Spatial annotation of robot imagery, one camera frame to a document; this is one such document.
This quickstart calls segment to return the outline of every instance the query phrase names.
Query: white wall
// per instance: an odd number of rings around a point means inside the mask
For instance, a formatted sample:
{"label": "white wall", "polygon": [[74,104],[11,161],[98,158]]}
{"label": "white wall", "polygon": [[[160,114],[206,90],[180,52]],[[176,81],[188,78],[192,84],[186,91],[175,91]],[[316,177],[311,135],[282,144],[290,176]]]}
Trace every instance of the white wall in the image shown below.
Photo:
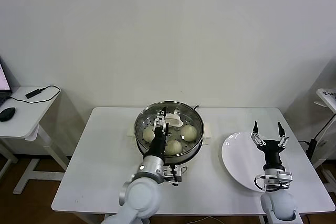
{"label": "white wall", "polygon": [[62,87],[78,129],[166,99],[285,112],[335,56],[335,17],[335,0],[0,0],[0,55],[19,84]]}

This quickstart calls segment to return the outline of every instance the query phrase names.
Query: computer mouse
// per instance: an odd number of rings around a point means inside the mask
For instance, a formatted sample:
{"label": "computer mouse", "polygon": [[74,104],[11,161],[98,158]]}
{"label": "computer mouse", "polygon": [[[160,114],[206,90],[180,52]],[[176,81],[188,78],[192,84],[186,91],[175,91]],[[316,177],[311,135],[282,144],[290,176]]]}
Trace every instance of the computer mouse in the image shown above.
{"label": "computer mouse", "polygon": [[14,107],[3,110],[0,113],[0,122],[8,121],[9,119],[11,119],[13,117],[14,113],[15,113],[15,108]]}

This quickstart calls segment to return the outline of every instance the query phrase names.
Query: white plate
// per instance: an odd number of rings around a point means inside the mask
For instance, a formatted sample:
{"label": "white plate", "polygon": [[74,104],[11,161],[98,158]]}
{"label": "white plate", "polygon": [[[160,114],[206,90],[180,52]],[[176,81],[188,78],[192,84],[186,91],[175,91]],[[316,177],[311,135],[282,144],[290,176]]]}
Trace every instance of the white plate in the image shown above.
{"label": "white plate", "polygon": [[[282,165],[289,170],[285,151],[280,153],[280,158]],[[253,191],[261,191],[254,184],[254,178],[258,174],[264,174],[265,156],[253,143],[250,132],[230,135],[223,143],[221,154],[226,169],[237,182]],[[262,179],[258,180],[258,185],[263,186]]]}

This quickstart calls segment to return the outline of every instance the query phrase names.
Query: cable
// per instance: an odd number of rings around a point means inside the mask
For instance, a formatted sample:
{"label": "cable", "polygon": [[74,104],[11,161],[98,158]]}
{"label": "cable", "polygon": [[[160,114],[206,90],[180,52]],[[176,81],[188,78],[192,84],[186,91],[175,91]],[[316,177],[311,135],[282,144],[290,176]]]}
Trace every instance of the cable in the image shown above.
{"label": "cable", "polygon": [[[254,184],[256,185],[256,187],[258,187],[260,190],[264,191],[264,189],[262,189],[258,184],[257,184],[257,178],[254,178]],[[280,186],[278,186],[276,189],[271,190],[271,189],[267,189],[266,191],[271,193],[273,191],[278,191],[282,188],[282,183],[280,183]]]}
{"label": "cable", "polygon": [[330,123],[330,121],[336,116],[336,114],[334,114],[329,121],[323,126],[323,128],[319,131],[319,133],[316,134],[316,136],[314,137],[314,139],[316,140],[316,138],[318,137],[318,135],[324,130],[324,128]]}
{"label": "cable", "polygon": [[254,184],[256,185],[256,187],[263,191],[263,189],[257,184],[257,178],[254,178]]}
{"label": "cable", "polygon": [[57,91],[56,94],[54,94],[51,98],[49,98],[49,99],[47,99],[47,100],[36,101],[36,102],[28,102],[28,101],[25,101],[25,100],[17,99],[17,98],[15,98],[15,97],[7,97],[7,99],[13,99],[13,100],[18,101],[18,102],[25,102],[25,103],[29,103],[29,104],[41,103],[41,102],[48,102],[48,101],[52,100],[55,96],[57,96],[57,95],[61,92],[61,89],[60,89],[59,87],[55,86],[55,85],[49,85],[49,86],[47,86],[47,87],[45,87],[45,88],[40,89],[40,91],[43,91],[43,90],[45,90],[45,89],[47,89],[47,88],[49,88],[49,87],[54,87],[54,88],[58,89],[58,91]]}
{"label": "cable", "polygon": [[188,170],[188,167],[187,167],[187,166],[184,166],[184,167],[182,167],[181,169],[184,169],[184,168],[185,168],[185,171],[182,172],[182,174],[184,174],[184,173]]}
{"label": "cable", "polygon": [[308,215],[306,215],[306,217],[307,217],[307,220],[308,220],[308,224],[310,224],[310,219],[309,219]]}
{"label": "cable", "polygon": [[175,165],[170,165],[170,168],[172,170],[172,174],[173,174],[173,177],[174,177],[174,180],[175,182],[177,182],[177,177],[176,177],[176,171],[175,171]]}
{"label": "cable", "polygon": [[206,220],[206,219],[214,219],[214,220],[217,220],[218,222],[220,222],[221,224],[224,224],[224,222],[222,222],[221,220],[218,220],[217,218],[215,218],[215,217],[212,217],[212,216],[208,216],[208,217],[205,217],[205,218],[203,218],[203,219],[200,219],[200,220],[197,220],[197,221],[192,221],[192,222],[188,222],[188,223],[186,223],[186,224],[192,224],[192,223],[197,223],[197,222],[200,222],[200,221],[202,221],[202,220]]}
{"label": "cable", "polygon": [[306,143],[306,144],[310,144],[308,141],[304,141],[304,140],[299,140],[299,142],[303,142],[303,143]]}
{"label": "cable", "polygon": [[328,129],[330,128],[330,126],[335,122],[336,119],[334,119],[332,122],[330,122],[330,124],[328,125],[327,128],[325,128],[323,134],[321,135],[320,139],[317,141],[318,143],[322,141],[324,135],[326,134],[326,132],[328,131]]}

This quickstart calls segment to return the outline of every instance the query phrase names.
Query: steamed bun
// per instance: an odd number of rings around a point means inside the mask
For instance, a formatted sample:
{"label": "steamed bun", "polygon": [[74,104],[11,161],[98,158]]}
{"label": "steamed bun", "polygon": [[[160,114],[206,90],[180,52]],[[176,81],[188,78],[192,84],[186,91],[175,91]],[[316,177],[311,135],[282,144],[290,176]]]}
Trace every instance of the steamed bun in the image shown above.
{"label": "steamed bun", "polygon": [[165,155],[175,155],[182,153],[182,144],[179,141],[176,140],[170,140],[167,143],[166,149],[164,151]]}
{"label": "steamed bun", "polygon": [[155,137],[153,129],[151,127],[145,128],[142,137],[146,142],[151,143]]}
{"label": "steamed bun", "polygon": [[197,129],[194,126],[186,125],[181,130],[181,136],[184,141],[195,141],[197,138]]}

